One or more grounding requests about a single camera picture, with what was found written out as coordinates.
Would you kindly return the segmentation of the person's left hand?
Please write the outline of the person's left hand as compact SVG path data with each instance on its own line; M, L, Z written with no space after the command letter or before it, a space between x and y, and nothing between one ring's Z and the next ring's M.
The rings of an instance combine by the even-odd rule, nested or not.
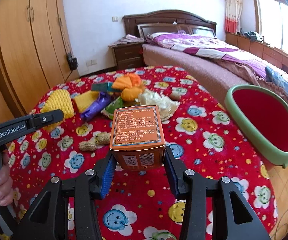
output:
M3 153L3 164L0 169L0 206L8 206L13 202L13 180L10 177L9 156Z

